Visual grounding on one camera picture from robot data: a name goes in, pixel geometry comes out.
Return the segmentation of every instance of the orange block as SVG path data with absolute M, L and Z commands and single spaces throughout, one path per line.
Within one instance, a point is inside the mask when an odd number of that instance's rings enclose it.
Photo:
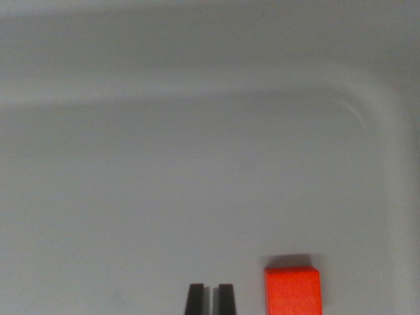
M 264 271 L 268 315 L 322 315 L 320 273 L 314 267 Z

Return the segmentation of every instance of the white surface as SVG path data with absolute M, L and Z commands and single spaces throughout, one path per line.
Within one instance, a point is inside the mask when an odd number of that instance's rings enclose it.
M 182 314 L 204 282 L 263 315 L 264 266 L 303 255 L 324 314 L 420 314 L 418 25 L 390 6 L 4 19 L 0 313 Z

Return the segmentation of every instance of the red cube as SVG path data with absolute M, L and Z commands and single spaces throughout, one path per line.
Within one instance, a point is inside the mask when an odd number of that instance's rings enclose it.
M 322 315 L 320 273 L 311 266 L 264 271 L 268 315 Z

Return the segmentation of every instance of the red block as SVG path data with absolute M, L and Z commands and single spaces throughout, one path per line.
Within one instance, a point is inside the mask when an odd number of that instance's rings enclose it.
M 268 315 L 322 315 L 320 273 L 314 267 L 264 271 Z

